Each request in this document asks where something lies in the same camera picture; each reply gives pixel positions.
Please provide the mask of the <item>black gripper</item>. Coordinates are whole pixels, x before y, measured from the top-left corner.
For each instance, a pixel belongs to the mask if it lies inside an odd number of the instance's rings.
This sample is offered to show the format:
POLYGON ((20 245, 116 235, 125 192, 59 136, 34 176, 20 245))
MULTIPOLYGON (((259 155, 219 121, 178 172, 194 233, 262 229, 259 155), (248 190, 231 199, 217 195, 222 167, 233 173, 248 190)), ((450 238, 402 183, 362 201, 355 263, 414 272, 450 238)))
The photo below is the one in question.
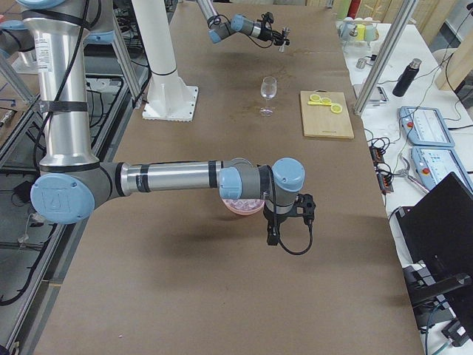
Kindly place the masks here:
POLYGON ((284 46, 286 40, 279 37, 288 37, 290 33, 289 27, 283 27, 281 31, 272 30, 272 24, 269 22, 262 22, 259 34, 259 40, 273 42, 274 46, 284 46))
POLYGON ((280 226, 285 222, 283 214, 274 214, 270 211, 263 211, 263 215, 267 220, 267 244, 269 246, 277 246, 281 240, 280 226))

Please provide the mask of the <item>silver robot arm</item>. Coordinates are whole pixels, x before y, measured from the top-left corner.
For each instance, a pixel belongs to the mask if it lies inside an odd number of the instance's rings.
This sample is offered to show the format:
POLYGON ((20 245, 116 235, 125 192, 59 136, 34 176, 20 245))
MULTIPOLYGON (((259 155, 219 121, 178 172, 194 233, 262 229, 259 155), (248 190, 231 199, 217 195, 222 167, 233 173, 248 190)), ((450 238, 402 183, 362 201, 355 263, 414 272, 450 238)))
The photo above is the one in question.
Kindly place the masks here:
MULTIPOLYGON (((293 158, 281 158, 273 166, 254 166, 249 160, 209 160, 171 163, 102 163, 93 153, 84 66, 84 45, 112 44, 116 18, 112 1, 16 1, 22 8, 23 25, 35 49, 43 123, 36 146, 44 134, 45 156, 38 163, 39 177, 30 190, 34 209, 47 220, 73 224, 88 218, 96 208, 132 193, 183 189, 219 189, 222 199, 265 200, 267 244, 285 248, 279 227, 288 217, 303 217, 312 243, 315 203, 302 195, 305 170, 293 158)), ((288 45, 282 33, 263 20, 247 21, 236 15, 231 31, 223 35, 220 14, 212 1, 197 1, 210 31, 222 38, 242 33, 274 45, 288 45)), ((150 60, 150 87, 143 118, 192 121, 198 87, 187 86, 178 75, 169 20, 164 3, 132 1, 137 24, 150 60)))
POLYGON ((236 14, 232 19, 218 13, 212 1, 197 1, 197 4, 208 25, 208 35, 214 44, 220 43, 235 33, 243 34, 250 40, 266 41, 271 46, 280 47, 280 52, 285 46, 290 45, 288 34, 290 29, 284 27, 281 32, 274 30, 272 25, 274 17, 271 12, 263 13, 260 19, 252 21, 244 15, 236 14))

